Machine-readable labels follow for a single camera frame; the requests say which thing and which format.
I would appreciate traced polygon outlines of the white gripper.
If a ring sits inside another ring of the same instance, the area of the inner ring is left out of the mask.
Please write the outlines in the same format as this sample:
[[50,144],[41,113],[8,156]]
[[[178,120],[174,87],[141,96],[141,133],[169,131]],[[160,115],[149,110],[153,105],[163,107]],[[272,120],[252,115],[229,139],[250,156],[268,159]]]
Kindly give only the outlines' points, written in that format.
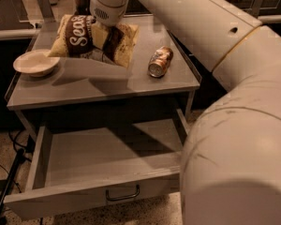
[[98,20],[91,26],[95,47],[102,50],[110,37],[111,28],[122,20],[129,0],[90,0],[91,14]]

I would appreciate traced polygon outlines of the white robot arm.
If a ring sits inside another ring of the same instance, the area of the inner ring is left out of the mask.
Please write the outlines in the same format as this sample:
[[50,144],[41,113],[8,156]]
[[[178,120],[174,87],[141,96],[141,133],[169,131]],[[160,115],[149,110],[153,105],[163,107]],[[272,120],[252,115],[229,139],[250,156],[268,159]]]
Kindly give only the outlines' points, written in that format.
[[[184,225],[281,225],[281,37],[225,0],[139,0],[227,93],[189,130]],[[104,24],[127,0],[91,0]]]

